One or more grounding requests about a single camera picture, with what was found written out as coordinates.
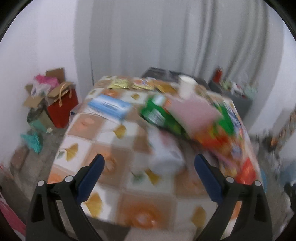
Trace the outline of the grey curtain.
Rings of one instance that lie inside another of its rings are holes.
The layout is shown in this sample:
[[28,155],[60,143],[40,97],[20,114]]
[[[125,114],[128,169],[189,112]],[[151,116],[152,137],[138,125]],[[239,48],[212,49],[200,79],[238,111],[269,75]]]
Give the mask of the grey curtain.
[[82,94],[150,67],[257,85],[278,71],[283,22],[265,1],[78,1],[74,46]]

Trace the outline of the patterned tablecloth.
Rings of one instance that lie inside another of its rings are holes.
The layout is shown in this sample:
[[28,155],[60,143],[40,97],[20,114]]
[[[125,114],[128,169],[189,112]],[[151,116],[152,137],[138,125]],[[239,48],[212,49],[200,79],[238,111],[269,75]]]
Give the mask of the patterned tablecloth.
[[[202,153],[220,170],[218,159],[199,142],[175,137],[184,156],[184,169],[173,176],[159,176],[148,166],[152,157],[148,131],[158,128],[145,121],[139,112],[156,94],[177,98],[179,95],[134,88],[113,90],[107,88],[112,79],[111,76],[100,79],[79,108],[56,153],[48,182],[60,182],[76,174],[101,154],[105,159],[104,170],[90,199],[82,203],[89,216],[116,225],[147,229],[204,227],[217,204],[206,193],[194,169],[194,158]],[[233,104],[228,97],[201,85],[195,91],[211,104]],[[88,102],[101,94],[128,102],[132,109],[121,122],[107,120],[88,107]]]

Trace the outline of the red gift bag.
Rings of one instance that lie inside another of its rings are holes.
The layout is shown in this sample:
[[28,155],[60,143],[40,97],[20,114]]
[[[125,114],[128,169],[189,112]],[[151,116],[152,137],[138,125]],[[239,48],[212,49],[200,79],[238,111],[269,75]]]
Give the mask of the red gift bag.
[[70,111],[78,105],[78,98],[72,82],[63,82],[48,94],[47,111],[56,128],[69,123]]

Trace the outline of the green snack bag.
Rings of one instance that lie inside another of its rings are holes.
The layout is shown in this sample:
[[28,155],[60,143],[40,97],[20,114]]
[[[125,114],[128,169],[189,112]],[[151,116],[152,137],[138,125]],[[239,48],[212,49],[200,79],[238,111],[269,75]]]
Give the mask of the green snack bag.
[[147,100],[139,114],[151,125],[164,129],[177,137],[196,141],[194,137],[190,138],[188,136],[185,129],[168,112],[167,107],[170,104],[170,100],[174,98],[177,97],[166,97],[161,94],[156,94]]

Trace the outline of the red thermos bottle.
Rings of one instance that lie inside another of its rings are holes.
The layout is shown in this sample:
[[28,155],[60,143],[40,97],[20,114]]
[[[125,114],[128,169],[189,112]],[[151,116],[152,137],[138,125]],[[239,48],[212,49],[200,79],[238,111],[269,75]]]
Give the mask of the red thermos bottle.
[[213,75],[213,78],[212,78],[212,81],[214,83],[219,83],[220,80],[221,80],[221,77],[223,75],[223,69],[218,67],[215,72],[214,72],[214,75]]

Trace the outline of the grey cabinet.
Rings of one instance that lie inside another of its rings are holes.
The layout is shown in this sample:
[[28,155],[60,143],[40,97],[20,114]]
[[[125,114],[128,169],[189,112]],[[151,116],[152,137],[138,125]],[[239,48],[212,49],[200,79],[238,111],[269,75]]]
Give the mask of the grey cabinet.
[[210,81],[208,83],[208,85],[209,85],[209,88],[213,92],[217,92],[217,93],[221,94],[222,96],[226,96],[229,99],[231,99],[238,114],[240,115],[241,119],[244,120],[244,118],[246,117],[248,111],[250,110],[250,108],[252,106],[251,99],[249,99],[247,97],[243,97],[243,96],[238,95],[236,93],[232,94],[230,91],[222,89],[222,87],[220,85],[218,85],[217,83],[215,83],[213,81]]

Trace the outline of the white paper cup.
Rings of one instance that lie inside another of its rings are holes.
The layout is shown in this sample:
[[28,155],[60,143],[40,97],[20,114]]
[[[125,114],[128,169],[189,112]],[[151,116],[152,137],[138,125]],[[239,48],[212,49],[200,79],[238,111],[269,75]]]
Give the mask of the white paper cup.
[[178,95],[183,99],[188,99],[195,93],[197,82],[194,78],[187,75],[178,75],[179,89]]

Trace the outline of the white round container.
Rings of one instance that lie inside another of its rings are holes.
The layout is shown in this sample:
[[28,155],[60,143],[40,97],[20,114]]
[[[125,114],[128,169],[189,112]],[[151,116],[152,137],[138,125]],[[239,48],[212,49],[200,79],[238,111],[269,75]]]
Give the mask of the white round container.
[[184,156],[173,135],[151,128],[148,131],[148,142],[152,150],[148,166],[154,174],[173,176],[184,169]]

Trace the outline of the pink packet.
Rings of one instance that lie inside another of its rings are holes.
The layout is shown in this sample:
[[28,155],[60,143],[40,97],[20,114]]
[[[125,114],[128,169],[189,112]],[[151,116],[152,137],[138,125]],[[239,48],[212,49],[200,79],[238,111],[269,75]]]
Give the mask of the pink packet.
[[222,117],[217,108],[200,96],[191,96],[189,99],[171,99],[167,110],[185,129],[190,138]]

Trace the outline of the orange blue snack bag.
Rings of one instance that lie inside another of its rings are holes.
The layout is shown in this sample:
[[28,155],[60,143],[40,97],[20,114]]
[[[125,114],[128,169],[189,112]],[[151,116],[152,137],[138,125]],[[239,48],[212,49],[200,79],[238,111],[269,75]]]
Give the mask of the orange blue snack bag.
[[221,117],[197,132],[194,140],[218,159],[225,176],[248,185],[260,180],[260,168],[249,135],[234,105],[215,102],[213,106]]

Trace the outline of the gold sachet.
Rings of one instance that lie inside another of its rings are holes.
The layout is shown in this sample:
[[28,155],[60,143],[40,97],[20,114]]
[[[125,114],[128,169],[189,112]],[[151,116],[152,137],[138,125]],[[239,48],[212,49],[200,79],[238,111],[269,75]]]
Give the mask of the gold sachet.
[[127,78],[116,77],[111,80],[107,88],[109,89],[129,89],[131,82]]

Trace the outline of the blue white tissue pack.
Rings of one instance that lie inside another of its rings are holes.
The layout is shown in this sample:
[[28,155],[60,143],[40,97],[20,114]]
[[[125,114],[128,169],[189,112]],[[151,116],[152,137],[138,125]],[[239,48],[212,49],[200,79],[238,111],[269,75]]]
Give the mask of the blue white tissue pack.
[[113,122],[121,122],[132,109],[130,103],[104,94],[88,102],[88,107],[95,114]]

